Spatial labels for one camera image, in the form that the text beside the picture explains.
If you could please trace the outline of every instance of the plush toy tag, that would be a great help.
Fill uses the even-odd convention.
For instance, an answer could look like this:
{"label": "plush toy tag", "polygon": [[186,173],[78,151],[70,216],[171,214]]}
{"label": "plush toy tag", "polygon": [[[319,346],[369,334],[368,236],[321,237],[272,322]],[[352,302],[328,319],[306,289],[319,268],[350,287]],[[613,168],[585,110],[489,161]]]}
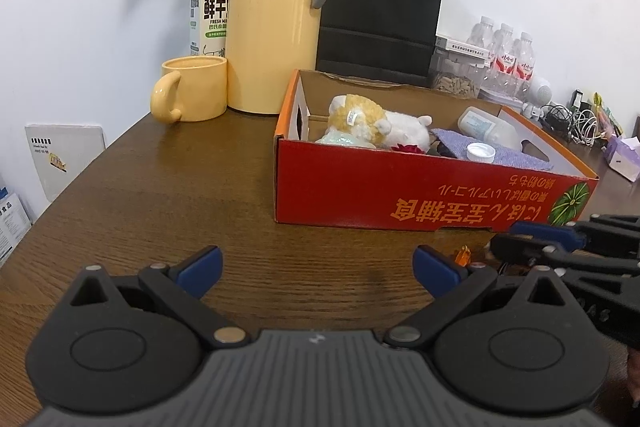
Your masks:
{"label": "plush toy tag", "polygon": [[354,126],[356,123],[356,118],[361,113],[361,111],[354,111],[353,109],[349,111],[347,114],[347,125]]}

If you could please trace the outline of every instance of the milk carton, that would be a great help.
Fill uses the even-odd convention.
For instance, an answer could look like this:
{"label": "milk carton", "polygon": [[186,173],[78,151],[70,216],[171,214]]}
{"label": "milk carton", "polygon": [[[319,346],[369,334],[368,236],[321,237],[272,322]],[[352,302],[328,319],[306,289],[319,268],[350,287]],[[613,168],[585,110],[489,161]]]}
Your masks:
{"label": "milk carton", "polygon": [[191,55],[225,56],[229,0],[191,0]]}

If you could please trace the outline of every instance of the wooden table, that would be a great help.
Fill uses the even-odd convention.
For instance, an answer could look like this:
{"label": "wooden table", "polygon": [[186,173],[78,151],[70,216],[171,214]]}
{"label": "wooden table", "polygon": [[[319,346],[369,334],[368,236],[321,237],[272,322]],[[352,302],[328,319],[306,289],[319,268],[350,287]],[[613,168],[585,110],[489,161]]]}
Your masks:
{"label": "wooden table", "polygon": [[[204,301],[252,333],[259,328],[384,330],[429,301],[411,256],[428,243],[479,251],[485,230],[389,232],[273,221],[275,118],[228,110],[203,123],[165,126],[147,116],[58,197],[0,271],[0,425],[38,409],[24,353],[82,266],[112,275],[152,261],[176,263],[203,245],[225,254]],[[598,151],[574,148],[602,176],[586,213],[637,213],[639,190]],[[624,350],[611,343],[607,416],[629,406]]]}

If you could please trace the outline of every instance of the yellow mug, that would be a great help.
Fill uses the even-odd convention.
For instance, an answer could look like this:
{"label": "yellow mug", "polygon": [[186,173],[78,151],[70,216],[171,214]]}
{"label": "yellow mug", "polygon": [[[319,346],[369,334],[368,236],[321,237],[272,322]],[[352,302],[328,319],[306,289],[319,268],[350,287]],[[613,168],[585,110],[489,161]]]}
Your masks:
{"label": "yellow mug", "polygon": [[172,58],[151,93],[151,114],[162,123],[197,122],[226,110],[226,58]]}

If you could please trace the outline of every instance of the red cardboard box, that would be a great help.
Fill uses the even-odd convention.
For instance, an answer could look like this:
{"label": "red cardboard box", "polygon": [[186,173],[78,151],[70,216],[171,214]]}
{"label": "red cardboard box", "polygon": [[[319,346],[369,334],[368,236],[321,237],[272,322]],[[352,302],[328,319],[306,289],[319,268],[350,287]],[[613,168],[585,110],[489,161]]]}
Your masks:
{"label": "red cardboard box", "polygon": [[[428,114],[430,128],[458,130],[473,105],[509,121],[528,152],[546,156],[541,172],[466,160],[314,143],[334,96],[360,94],[386,110]],[[276,133],[275,219],[363,229],[506,231],[519,219],[562,225],[577,219],[598,178],[587,165],[507,107],[440,91],[295,71]]]}

